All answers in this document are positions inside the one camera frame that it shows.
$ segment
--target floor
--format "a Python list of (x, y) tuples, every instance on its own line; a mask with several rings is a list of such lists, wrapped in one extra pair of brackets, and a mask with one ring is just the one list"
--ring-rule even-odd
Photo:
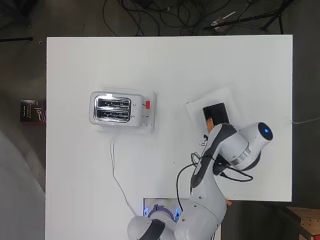
[[(134, 8), (130, 1), (125, 1), (128, 6)], [(174, 6), (173, 1), (157, 0), (160, 8)], [(185, 4), (205, 3), (207, 7), (202, 11), (213, 11), (226, 3), (226, 0), (186, 0)], [(281, 0), (260, 0), (248, 9), (243, 17), (253, 14), (269, 12), (281, 3)], [(45, 169), (45, 126), (25, 126), (19, 122), (19, 101), (21, 99), (45, 99), (46, 97), (46, 38), (62, 36), (113, 36), (105, 26), (102, 18), (104, 0), (44, 0), (39, 1), (31, 13), (31, 27), (13, 24), (0, 30), (0, 38), (33, 36), (33, 42), (0, 43), (0, 106), (6, 124), (2, 124), (5, 132), (14, 129), (10, 136), (17, 145), (30, 148), (36, 154), (42, 167)], [(230, 4), (212, 14), (202, 26), (208, 26), (218, 17), (236, 11), (230, 20), (235, 20), (247, 6), (246, 0), (232, 0)], [(293, 86), (293, 119), (296, 122), (312, 119), (320, 116), (320, 15), (318, 9), (320, 1), (295, 0), (283, 14), (284, 32), (294, 36), (294, 86)], [(196, 12), (191, 9), (190, 22), (195, 21)], [(141, 14), (141, 28), (146, 36), (156, 36), (157, 26), (146, 14)], [(180, 35), (180, 29), (164, 26), (159, 15), (153, 16), (160, 22), (162, 36)], [(187, 12), (181, 11), (181, 16), (186, 18)], [(105, 6), (105, 18), (107, 23), (118, 36), (137, 35), (137, 26), (130, 15), (124, 11), (116, 0), (108, 0)], [(170, 25), (179, 24), (172, 16), (163, 16), (165, 22)], [(258, 20), (252, 25), (261, 25), (266, 20)], [(269, 28), (270, 34), (279, 34), (279, 25), (275, 21)], [(212, 31), (199, 29), (198, 35), (212, 35)], [(234, 26), (226, 32), (227, 35), (265, 34), (252, 26)], [(318, 169), (318, 143), (320, 140), (320, 121), (294, 125), (293, 141), (293, 201), (291, 205), (320, 208), (320, 191), (312, 188), (320, 183)], [(274, 230), (271, 226), (277, 225), (274, 215), (258, 203), (236, 202), (226, 216), (223, 234), (226, 239), (261, 239), (263, 232)], [(256, 231), (250, 231), (253, 225)]]

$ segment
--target white cable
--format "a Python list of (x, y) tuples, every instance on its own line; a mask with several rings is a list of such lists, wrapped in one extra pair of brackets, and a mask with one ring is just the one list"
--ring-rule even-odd
[(319, 121), (319, 120), (320, 120), (320, 117), (311, 118), (311, 119), (308, 119), (308, 120), (305, 120), (305, 121), (300, 121), (300, 122), (294, 122), (294, 121), (291, 121), (291, 122), (293, 124), (299, 125), (299, 124), (304, 124), (304, 123), (316, 122), (316, 121)]
[(134, 216), (137, 216), (136, 212), (134, 211), (134, 209), (131, 207), (127, 196), (123, 190), (123, 188), (121, 187), (119, 181), (117, 180), (116, 176), (115, 176), (115, 170), (116, 170), (116, 159), (115, 159), (115, 155), (114, 155), (114, 143), (116, 140), (116, 135), (114, 135), (110, 141), (110, 157), (111, 157), (111, 164), (112, 164), (112, 177), (114, 179), (114, 181), (117, 183), (118, 187), (120, 188), (122, 195), (124, 197), (124, 200), (126, 201), (127, 206), (129, 207), (129, 209), (131, 210), (131, 212), (133, 213)]
[(232, 12), (232, 13), (229, 13), (227, 16), (224, 16), (222, 19), (227, 19), (228, 17), (231, 17), (233, 14), (235, 14), (236, 11)]

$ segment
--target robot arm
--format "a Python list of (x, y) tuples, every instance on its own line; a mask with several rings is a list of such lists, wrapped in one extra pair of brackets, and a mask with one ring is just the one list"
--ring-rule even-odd
[(226, 213), (226, 199), (216, 184), (214, 160), (220, 154), (230, 165), (243, 170), (254, 164), (261, 149), (272, 140), (264, 123), (237, 131), (220, 124), (209, 134), (207, 145), (191, 178), (191, 194), (184, 202), (176, 226), (161, 219), (134, 217), (128, 226), (130, 240), (210, 240)]

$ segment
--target blue light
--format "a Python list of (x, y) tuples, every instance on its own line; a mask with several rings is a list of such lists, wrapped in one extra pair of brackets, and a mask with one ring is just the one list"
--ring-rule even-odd
[(175, 216), (174, 216), (174, 221), (175, 221), (175, 222), (178, 222), (179, 218), (180, 218), (180, 209), (177, 208), (177, 209), (176, 209)]
[(148, 216), (148, 214), (149, 214), (149, 208), (145, 208), (143, 211), (143, 215)]

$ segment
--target white table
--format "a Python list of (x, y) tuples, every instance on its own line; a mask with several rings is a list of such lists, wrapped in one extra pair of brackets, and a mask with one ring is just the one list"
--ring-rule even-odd
[(233, 93), (241, 124), (264, 121), (275, 135), (254, 181), (217, 179), (223, 193), (290, 201), (291, 36), (49, 38), (47, 55), (47, 240), (127, 239), (132, 216), (111, 175), (112, 134), (88, 120), (90, 94), (106, 87), (157, 93), (154, 134), (115, 145), (116, 175), (137, 212), (143, 197), (175, 198), (176, 175), (197, 150), (185, 104), (219, 88)]

